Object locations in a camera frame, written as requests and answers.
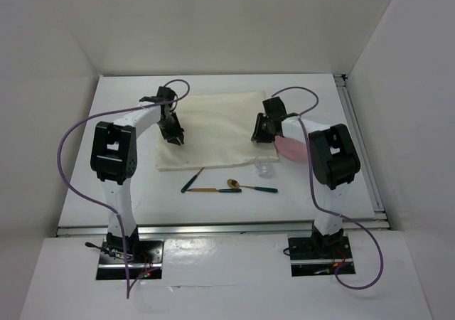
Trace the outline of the clear drinking glass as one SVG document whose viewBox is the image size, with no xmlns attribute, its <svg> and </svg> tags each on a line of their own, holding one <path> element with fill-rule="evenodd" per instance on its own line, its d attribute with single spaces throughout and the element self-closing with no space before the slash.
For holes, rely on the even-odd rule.
<svg viewBox="0 0 455 320">
<path fill-rule="evenodd" d="M 259 177 L 271 178 L 274 174 L 273 161 L 268 156 L 256 156 L 255 171 Z"/>
</svg>

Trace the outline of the aluminium front rail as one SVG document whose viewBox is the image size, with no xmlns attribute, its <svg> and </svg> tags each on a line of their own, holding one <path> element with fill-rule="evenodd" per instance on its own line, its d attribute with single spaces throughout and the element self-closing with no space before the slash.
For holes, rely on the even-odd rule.
<svg viewBox="0 0 455 320">
<path fill-rule="evenodd" d="M 215 234 L 265 234 L 292 233 L 310 231 L 311 221 L 278 223 L 233 223 L 208 225 L 160 225 L 139 226 L 141 236 L 165 235 L 215 235 Z M 105 235 L 107 228 L 102 227 L 66 227 L 58 228 L 57 237 L 82 237 Z"/>
</svg>

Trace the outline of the aluminium right side rail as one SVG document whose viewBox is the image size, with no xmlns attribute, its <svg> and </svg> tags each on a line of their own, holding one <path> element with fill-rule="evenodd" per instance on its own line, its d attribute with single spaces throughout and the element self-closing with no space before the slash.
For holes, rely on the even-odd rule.
<svg viewBox="0 0 455 320">
<path fill-rule="evenodd" d="M 385 220 L 388 220 L 388 216 L 386 210 L 384 209 L 384 205 L 378 189 L 377 181 L 373 173 L 373 168 L 368 158 L 364 138 L 360 130 L 360 124 L 354 110 L 350 93 L 348 91 L 348 76 L 346 74 L 334 74 L 333 79 L 338 91 L 339 98 L 341 100 L 341 104 L 343 106 L 343 112 L 348 121 L 349 129 L 353 134 L 353 142 L 356 149 L 358 150 L 365 184 L 370 199 L 373 202 L 373 211 L 375 214 L 383 214 L 385 216 Z"/>
</svg>

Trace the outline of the pink plate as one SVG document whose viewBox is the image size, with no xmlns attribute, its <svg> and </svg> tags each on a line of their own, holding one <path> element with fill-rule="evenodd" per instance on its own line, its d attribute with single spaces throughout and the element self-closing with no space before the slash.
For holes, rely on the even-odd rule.
<svg viewBox="0 0 455 320">
<path fill-rule="evenodd" d="M 276 150 L 289 160 L 296 162 L 308 161 L 306 145 L 299 140 L 276 136 L 274 145 L 276 147 Z"/>
</svg>

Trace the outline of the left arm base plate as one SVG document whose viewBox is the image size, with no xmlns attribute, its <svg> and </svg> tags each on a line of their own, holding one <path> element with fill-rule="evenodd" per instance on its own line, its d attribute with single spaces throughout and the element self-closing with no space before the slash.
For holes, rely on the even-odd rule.
<svg viewBox="0 0 455 320">
<path fill-rule="evenodd" d="M 97 281 L 125 280 L 123 252 L 110 249 L 107 241 L 103 240 L 98 247 L 100 250 L 97 265 Z M 161 279 L 163 273 L 163 240 L 140 241 L 135 254 L 128 254 L 128 269 L 131 281 L 136 279 Z"/>
</svg>

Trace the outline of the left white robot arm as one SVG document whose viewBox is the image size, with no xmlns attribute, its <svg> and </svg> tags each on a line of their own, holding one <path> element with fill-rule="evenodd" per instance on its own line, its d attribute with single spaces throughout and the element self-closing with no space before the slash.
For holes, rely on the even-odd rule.
<svg viewBox="0 0 455 320">
<path fill-rule="evenodd" d="M 161 86 L 156 95 L 140 99 L 138 110 L 95 127 L 90 167 L 101 181 L 106 204 L 116 210 L 109 215 L 107 247 L 124 262 L 135 261 L 141 247 L 131 200 L 131 179 L 138 166 L 137 139 L 156 124 L 165 141 L 184 144 L 176 99 L 174 90 Z"/>
</svg>

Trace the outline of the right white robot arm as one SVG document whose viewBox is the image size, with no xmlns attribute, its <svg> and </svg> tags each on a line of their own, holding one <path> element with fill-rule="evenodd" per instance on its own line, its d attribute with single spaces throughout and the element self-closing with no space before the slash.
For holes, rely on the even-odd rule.
<svg viewBox="0 0 455 320">
<path fill-rule="evenodd" d="M 343 241 L 343 209 L 346 194 L 360 171 L 360 159 L 344 124 L 333 126 L 303 120 L 289 114 L 279 97 L 262 102 L 264 112 L 257 115 L 251 140 L 273 143 L 285 158 L 310 164 L 310 192 L 315 198 L 315 182 L 323 189 L 323 202 L 317 205 L 308 239 L 289 246 L 295 258 L 327 257 Z"/>
</svg>

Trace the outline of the cream cloth napkin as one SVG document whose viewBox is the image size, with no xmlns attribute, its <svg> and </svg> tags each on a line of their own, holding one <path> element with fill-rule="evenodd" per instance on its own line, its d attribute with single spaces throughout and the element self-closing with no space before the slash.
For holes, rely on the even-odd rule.
<svg viewBox="0 0 455 320">
<path fill-rule="evenodd" d="M 254 163 L 258 156 L 277 162 L 273 144 L 251 141 L 265 98 L 263 91 L 187 96 L 176 108 L 184 129 L 184 144 L 169 144 L 159 137 L 156 169 L 187 171 L 245 166 Z"/>
</svg>

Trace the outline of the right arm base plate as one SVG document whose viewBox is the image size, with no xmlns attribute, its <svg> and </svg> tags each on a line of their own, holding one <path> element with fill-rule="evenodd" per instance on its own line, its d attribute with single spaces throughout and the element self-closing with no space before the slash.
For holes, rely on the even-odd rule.
<svg viewBox="0 0 455 320">
<path fill-rule="evenodd" d="M 283 253 L 290 259 L 292 277 L 316 277 L 339 274 L 355 274 L 353 254 L 349 239 L 343 236 L 338 244 L 315 249 L 310 238 L 288 238 Z"/>
</svg>

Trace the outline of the aluminium rail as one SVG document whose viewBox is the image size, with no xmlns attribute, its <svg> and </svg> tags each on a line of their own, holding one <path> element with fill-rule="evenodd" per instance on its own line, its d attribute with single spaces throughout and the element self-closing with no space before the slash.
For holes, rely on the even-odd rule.
<svg viewBox="0 0 455 320">
<path fill-rule="evenodd" d="M 348 76 L 346 74 L 334 74 L 333 79 L 338 91 L 339 98 L 341 100 L 341 104 L 343 106 L 343 112 L 348 121 L 349 129 L 353 134 L 353 142 L 356 149 L 358 150 L 365 184 L 370 199 L 373 202 L 373 211 L 375 214 L 383 214 L 385 216 L 385 220 L 388 220 L 388 216 L 386 210 L 384 209 L 384 205 L 378 189 L 377 181 L 373 173 L 373 168 L 368 158 L 364 138 L 360 130 L 360 124 L 354 110 L 350 93 L 348 91 Z"/>
<path fill-rule="evenodd" d="M 139 226 L 141 236 L 165 235 L 215 235 L 215 234 L 265 234 L 292 233 L 310 231 L 311 221 L 278 223 L 233 223 L 208 225 L 160 225 Z M 102 227 L 66 227 L 58 228 L 57 237 L 82 237 L 105 235 L 107 228 Z"/>
</svg>

